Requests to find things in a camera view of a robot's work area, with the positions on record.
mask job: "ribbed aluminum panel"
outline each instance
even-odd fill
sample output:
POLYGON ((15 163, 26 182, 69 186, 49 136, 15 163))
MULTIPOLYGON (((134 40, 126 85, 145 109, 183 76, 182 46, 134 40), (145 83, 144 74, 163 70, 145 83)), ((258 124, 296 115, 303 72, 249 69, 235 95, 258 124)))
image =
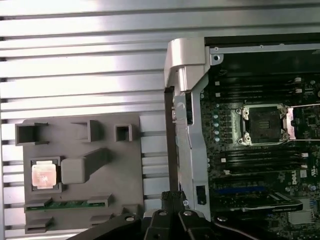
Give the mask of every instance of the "ribbed aluminum panel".
POLYGON ((163 66, 168 41, 198 36, 320 32, 320 0, 0 0, 0 239, 25 236, 23 155, 14 124, 27 118, 140 113, 147 209, 168 190, 163 66))

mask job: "chip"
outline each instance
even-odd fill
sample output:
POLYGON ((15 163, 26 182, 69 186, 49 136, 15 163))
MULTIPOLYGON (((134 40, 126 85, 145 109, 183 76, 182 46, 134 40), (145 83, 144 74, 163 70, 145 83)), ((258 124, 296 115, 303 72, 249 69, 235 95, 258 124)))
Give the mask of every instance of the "chip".
POLYGON ((316 118, 314 116, 310 116, 307 118, 307 121, 308 121, 308 125, 309 126, 314 126, 317 124, 316 122, 316 118))
POLYGON ((37 161, 32 165, 32 185, 38 189, 52 189, 57 184, 57 169, 52 161, 37 161))

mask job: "blue pcie slot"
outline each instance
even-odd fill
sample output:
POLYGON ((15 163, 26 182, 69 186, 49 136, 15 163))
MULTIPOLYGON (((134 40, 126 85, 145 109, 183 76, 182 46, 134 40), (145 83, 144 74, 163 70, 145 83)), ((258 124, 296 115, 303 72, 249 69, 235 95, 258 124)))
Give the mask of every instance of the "blue pcie slot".
POLYGON ((266 188, 264 186, 229 187, 215 190, 215 192, 218 194, 240 194, 264 191, 266 191, 266 188))

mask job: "green connector strip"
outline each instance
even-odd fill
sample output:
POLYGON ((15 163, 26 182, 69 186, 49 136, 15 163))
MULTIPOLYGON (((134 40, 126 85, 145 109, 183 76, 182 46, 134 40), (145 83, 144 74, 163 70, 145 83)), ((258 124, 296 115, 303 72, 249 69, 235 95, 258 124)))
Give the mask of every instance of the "green connector strip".
POLYGON ((27 211, 35 211, 35 210, 56 210, 56 209, 76 209, 76 208, 97 208, 104 207, 104 202, 99 203, 88 203, 87 201, 62 201, 62 202, 54 202, 51 201, 45 206, 35 206, 35 207, 27 207, 27 211))

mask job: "green circuit board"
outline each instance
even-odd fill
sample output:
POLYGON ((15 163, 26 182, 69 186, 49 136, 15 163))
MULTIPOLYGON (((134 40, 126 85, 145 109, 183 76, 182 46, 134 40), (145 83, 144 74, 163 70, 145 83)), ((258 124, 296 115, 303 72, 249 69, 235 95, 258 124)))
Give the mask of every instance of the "green circuit board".
POLYGON ((106 204, 104 202, 98 203, 88 203, 87 201, 61 201, 61 202, 48 202, 44 206, 32 206, 27 207, 26 211, 48 211, 56 209, 77 209, 77 208, 96 208, 104 207, 106 204))
POLYGON ((212 214, 240 211, 288 239, 320 238, 320 74, 221 71, 200 95, 212 214))

